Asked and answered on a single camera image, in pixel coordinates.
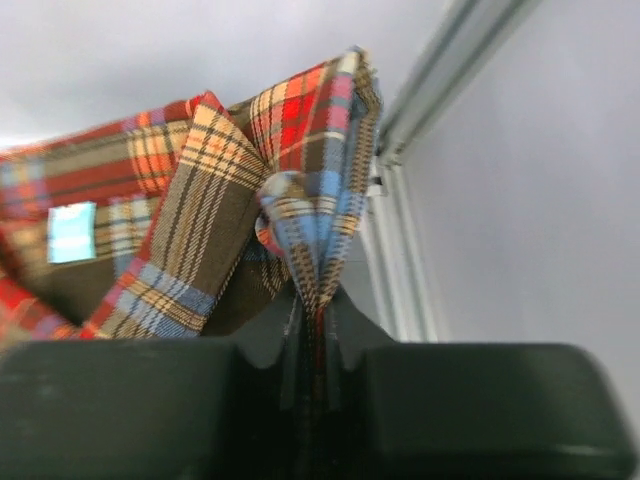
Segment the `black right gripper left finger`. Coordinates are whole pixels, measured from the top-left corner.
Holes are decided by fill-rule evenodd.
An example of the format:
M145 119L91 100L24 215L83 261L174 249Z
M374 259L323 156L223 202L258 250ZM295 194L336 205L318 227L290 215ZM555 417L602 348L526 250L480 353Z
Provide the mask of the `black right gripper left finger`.
M281 292L226 337L67 340L1 360L5 479L291 479L280 406L300 301Z

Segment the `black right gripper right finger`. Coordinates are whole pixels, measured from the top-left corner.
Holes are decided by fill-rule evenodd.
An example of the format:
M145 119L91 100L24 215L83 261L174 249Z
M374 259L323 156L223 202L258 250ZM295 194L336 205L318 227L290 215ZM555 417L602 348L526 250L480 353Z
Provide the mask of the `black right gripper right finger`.
M601 363L562 343L403 343L344 290L325 323L340 479L631 479L638 443Z

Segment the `red brown plaid shirt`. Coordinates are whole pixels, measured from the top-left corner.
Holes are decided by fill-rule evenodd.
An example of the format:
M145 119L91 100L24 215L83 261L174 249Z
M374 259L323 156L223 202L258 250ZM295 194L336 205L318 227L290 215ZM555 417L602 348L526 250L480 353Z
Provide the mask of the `red brown plaid shirt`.
M2 348L219 334L293 281L323 384L381 109L352 48L231 107L205 92L3 151Z

